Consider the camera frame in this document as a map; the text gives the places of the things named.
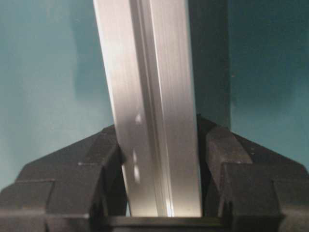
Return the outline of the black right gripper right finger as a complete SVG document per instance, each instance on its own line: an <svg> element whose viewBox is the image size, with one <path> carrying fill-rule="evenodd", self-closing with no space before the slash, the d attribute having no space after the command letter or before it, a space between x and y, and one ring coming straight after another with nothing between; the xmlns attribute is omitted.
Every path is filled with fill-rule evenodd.
<svg viewBox="0 0 309 232"><path fill-rule="evenodd" d="M197 117L204 215L233 232L306 232L304 165Z"/></svg>

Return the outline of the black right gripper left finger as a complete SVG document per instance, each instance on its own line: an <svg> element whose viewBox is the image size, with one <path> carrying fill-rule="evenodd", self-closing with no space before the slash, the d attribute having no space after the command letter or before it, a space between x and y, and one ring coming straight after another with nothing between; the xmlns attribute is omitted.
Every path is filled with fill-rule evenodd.
<svg viewBox="0 0 309 232"><path fill-rule="evenodd" d="M127 197L114 126L26 164L0 193L3 232L94 232Z"/></svg>

